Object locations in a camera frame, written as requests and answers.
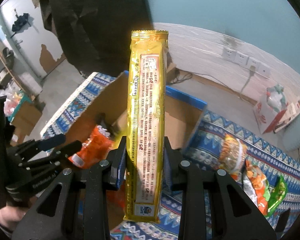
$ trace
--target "black curtain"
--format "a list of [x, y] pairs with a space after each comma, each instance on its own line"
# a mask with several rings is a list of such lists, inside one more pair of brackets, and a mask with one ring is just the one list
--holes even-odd
[[127, 70], [131, 31], [153, 28], [146, 0], [40, 0], [40, 6], [44, 27], [85, 74]]

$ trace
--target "silver bolt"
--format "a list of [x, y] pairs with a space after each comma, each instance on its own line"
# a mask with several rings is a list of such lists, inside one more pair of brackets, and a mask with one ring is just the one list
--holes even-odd
[[219, 170], [217, 170], [217, 173], [220, 175], [220, 176], [224, 176], [224, 175], [226, 175], [227, 173], [226, 173], [226, 171], [225, 170], [223, 170], [223, 169], [219, 169]]
[[180, 164], [183, 167], [188, 167], [190, 165], [190, 162], [188, 162], [188, 161], [182, 161]]
[[64, 174], [64, 175], [69, 175], [71, 172], [72, 172], [72, 170], [71, 170], [70, 168], [65, 168], [65, 169], [63, 170], [63, 174]]
[[104, 166], [107, 166], [109, 164], [109, 161], [102, 160], [102, 161], [99, 162], [99, 164], [100, 164], [101, 167], [104, 167]]

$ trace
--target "yellow snack package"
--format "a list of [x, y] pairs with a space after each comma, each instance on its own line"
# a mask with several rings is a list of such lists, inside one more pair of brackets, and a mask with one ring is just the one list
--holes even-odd
[[130, 49], [124, 219], [159, 222], [168, 32], [133, 31]]

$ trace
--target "patterned tablecloth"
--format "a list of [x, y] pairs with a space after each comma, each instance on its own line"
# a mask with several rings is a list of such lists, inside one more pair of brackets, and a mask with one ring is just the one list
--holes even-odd
[[[48, 122], [41, 132], [42, 138], [49, 138], [55, 134], [67, 132], [71, 124], [80, 116], [89, 103], [114, 79], [100, 73], [93, 73]], [[289, 192], [278, 209], [267, 220], [275, 228], [279, 215], [290, 209], [290, 217], [285, 228], [286, 232], [300, 213], [300, 163], [296, 160], [287, 156], [279, 148], [255, 136], [249, 130], [210, 111], [206, 111], [202, 118], [184, 157], [192, 163], [196, 163], [201, 169], [210, 170], [211, 167], [218, 164], [221, 142], [226, 133], [232, 134], [245, 142], [248, 146], [248, 160], [252, 161], [254, 165], [258, 165], [264, 172], [269, 180], [270, 189], [274, 187], [277, 176], [283, 175], [288, 184]], [[171, 194], [165, 182], [163, 182], [161, 200], [160, 224], [124, 221], [112, 231], [112, 238], [117, 240], [177, 240], [182, 193]], [[210, 239], [212, 237], [211, 216], [207, 194], [205, 203], [207, 239]]]

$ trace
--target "trash can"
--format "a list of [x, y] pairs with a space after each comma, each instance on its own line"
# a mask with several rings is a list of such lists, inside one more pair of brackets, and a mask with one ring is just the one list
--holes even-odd
[[286, 127], [282, 140], [288, 152], [300, 147], [300, 114]]

